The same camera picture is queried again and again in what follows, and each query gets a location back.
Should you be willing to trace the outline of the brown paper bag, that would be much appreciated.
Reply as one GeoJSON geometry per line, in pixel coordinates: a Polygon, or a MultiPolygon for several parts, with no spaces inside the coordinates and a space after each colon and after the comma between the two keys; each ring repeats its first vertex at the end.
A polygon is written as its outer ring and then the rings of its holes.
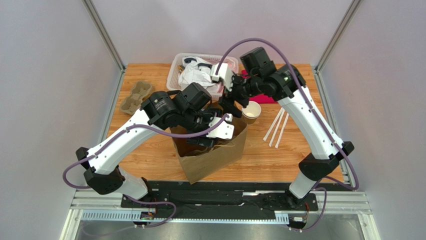
{"type": "Polygon", "coordinates": [[[220,139],[213,148],[189,144],[185,138],[172,138],[180,166],[191,185],[242,159],[248,134],[247,121],[235,117],[232,124],[232,139],[220,139]]]}

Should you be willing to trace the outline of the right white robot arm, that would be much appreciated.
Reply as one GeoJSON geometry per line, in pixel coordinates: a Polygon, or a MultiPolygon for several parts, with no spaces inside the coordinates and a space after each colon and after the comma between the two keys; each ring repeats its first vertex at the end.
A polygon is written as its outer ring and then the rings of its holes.
{"type": "Polygon", "coordinates": [[[242,112],[235,106],[236,102],[246,107],[251,97],[266,95],[289,114],[311,150],[299,163],[300,172],[287,191],[291,200],[302,200],[355,147],[352,142],[343,141],[332,132],[296,67],[286,64],[276,68],[263,47],[247,52],[240,60],[248,73],[247,77],[238,76],[222,61],[211,68],[211,79],[224,85],[219,103],[226,113],[240,118],[242,112]]]}

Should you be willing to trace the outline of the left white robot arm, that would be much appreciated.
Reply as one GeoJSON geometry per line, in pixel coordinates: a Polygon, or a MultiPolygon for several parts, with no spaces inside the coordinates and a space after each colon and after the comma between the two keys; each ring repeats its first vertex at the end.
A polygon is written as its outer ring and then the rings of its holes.
{"type": "Polygon", "coordinates": [[[120,162],[157,134],[184,139],[206,136],[225,121],[204,108],[211,100],[198,83],[185,90],[152,93],[119,130],[81,157],[87,187],[100,195],[120,193],[142,199],[149,193],[146,181],[123,170],[120,162]]]}

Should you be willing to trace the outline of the paper coffee cup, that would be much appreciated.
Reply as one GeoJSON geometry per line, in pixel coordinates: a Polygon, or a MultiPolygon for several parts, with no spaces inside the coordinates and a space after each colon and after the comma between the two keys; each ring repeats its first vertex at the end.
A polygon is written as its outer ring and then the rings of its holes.
{"type": "Polygon", "coordinates": [[[247,125],[250,126],[254,124],[260,116],[262,108],[259,103],[255,101],[249,101],[248,105],[243,107],[241,111],[247,125]]]}

